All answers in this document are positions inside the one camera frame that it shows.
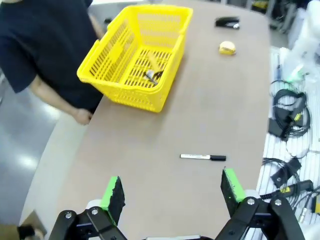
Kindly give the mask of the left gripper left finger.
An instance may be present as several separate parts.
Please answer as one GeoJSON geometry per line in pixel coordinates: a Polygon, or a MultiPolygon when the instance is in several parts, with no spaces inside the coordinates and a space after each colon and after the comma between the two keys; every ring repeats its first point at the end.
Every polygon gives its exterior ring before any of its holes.
{"type": "Polygon", "coordinates": [[[81,213],[63,210],[49,236],[50,240],[124,240],[118,223],[125,206],[125,194],[119,176],[110,178],[102,200],[81,213]]]}

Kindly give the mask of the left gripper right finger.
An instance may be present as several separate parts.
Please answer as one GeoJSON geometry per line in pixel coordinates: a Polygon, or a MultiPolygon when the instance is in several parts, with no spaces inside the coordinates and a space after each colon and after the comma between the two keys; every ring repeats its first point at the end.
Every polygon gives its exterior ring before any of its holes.
{"type": "Polygon", "coordinates": [[[304,240],[305,236],[286,198],[274,197],[265,202],[247,196],[235,171],[224,168],[220,188],[230,219],[217,240],[244,240],[249,229],[260,229],[268,240],[304,240]]]}

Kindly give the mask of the person's right hand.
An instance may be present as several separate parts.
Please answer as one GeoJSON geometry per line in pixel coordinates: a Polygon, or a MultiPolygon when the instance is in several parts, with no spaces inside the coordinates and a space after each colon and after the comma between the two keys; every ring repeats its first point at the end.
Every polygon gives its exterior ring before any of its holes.
{"type": "Polygon", "coordinates": [[[90,123],[93,114],[84,108],[75,108],[70,111],[70,115],[75,119],[80,125],[87,125],[90,123]]]}

